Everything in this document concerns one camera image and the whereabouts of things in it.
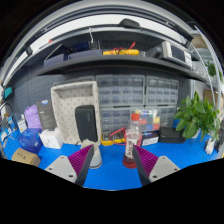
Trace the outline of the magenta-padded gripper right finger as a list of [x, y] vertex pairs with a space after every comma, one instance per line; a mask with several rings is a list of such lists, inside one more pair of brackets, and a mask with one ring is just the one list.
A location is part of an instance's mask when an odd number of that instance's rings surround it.
[[133, 157], [143, 186], [180, 170], [168, 157], [158, 157], [136, 145], [133, 146]]

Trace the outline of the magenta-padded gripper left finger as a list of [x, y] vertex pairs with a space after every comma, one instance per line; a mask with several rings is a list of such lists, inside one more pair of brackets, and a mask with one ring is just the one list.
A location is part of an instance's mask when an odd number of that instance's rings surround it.
[[79, 186], [83, 186], [93, 156], [94, 146], [89, 145], [70, 156], [59, 156], [46, 168], [46, 171]]

